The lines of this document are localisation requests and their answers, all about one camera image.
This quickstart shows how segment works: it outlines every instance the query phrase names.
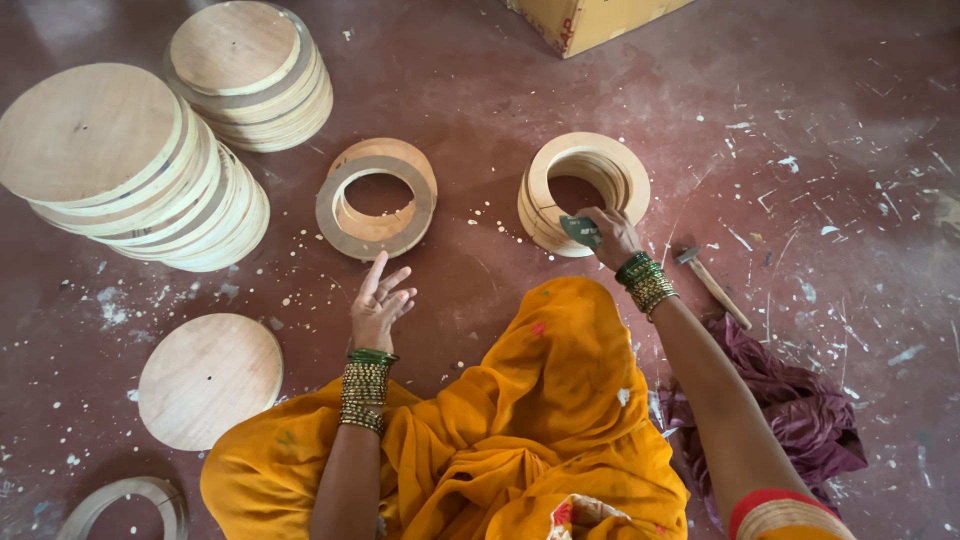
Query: woman's right arm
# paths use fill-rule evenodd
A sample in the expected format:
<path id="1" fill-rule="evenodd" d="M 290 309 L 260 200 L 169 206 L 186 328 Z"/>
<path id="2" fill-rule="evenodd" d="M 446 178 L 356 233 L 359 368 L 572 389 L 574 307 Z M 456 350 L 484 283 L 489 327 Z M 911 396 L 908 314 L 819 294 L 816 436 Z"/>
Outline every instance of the woman's right arm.
<path id="1" fill-rule="evenodd" d="M 603 235 L 597 258 L 614 272 L 643 251 L 620 213 L 591 208 L 578 215 L 596 222 Z M 729 528 L 733 506 L 757 489 L 788 489 L 812 498 L 747 385 L 680 298 L 667 297 L 650 317 L 693 410 L 724 526 Z"/>

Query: cardboard box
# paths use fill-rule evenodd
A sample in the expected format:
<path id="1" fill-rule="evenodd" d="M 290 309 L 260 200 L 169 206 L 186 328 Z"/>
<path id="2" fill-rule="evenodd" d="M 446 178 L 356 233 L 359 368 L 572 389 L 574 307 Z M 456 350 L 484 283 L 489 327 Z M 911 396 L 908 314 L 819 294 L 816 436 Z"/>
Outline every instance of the cardboard box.
<path id="1" fill-rule="evenodd" d="M 693 0 L 503 0 L 564 58 L 613 39 Z"/>

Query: woman's left arm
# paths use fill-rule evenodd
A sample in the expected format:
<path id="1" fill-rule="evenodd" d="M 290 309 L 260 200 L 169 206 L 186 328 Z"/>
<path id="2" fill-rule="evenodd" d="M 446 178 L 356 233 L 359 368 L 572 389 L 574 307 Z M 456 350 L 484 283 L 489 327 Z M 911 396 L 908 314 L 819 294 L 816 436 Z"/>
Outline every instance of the woman's left arm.
<path id="1" fill-rule="evenodd" d="M 410 276 L 403 267 L 380 280 L 387 252 L 373 262 L 370 274 L 350 309 L 353 343 L 357 349 L 393 353 L 390 328 L 414 306 L 417 289 L 391 292 Z M 368 408 L 380 412 L 379 407 Z M 380 504 L 380 436 L 361 426 L 341 424 L 330 449 L 310 519 L 310 540 L 372 540 L 376 536 Z"/>

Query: wooden hammer handle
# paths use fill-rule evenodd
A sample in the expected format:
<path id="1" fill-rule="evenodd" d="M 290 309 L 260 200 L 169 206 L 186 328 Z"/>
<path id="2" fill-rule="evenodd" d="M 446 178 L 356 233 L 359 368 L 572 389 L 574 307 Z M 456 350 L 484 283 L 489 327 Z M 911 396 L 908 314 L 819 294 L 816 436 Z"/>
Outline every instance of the wooden hammer handle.
<path id="1" fill-rule="evenodd" d="M 690 268 L 692 268 L 693 273 L 700 278 L 700 281 L 707 286 L 707 290 L 710 291 L 710 294 L 713 295 L 713 298 L 717 299 L 717 301 L 733 315 L 733 318 L 736 319 L 737 322 L 743 326 L 743 328 L 749 330 L 754 327 L 754 325 L 750 324 L 750 321 L 747 320 L 747 316 L 743 314 L 743 311 L 740 311 L 736 304 L 733 303 L 733 300 L 727 296 L 727 293 L 720 288 L 720 285 L 718 285 L 713 279 L 713 276 L 710 275 L 710 272 L 704 268 L 704 265 L 700 262 L 700 260 L 697 258 L 692 258 L 690 260 Z"/>

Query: hammer head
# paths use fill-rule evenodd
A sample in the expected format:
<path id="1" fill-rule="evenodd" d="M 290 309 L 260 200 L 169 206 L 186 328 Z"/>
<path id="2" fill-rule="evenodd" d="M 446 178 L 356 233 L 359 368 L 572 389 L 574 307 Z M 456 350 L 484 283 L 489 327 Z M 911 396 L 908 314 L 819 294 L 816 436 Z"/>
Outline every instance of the hammer head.
<path id="1" fill-rule="evenodd" d="M 697 254 L 700 253 L 700 248 L 686 248 L 679 257 L 674 258 L 674 262 L 677 264 L 684 264 L 685 262 L 690 262 L 692 258 L 697 257 Z"/>

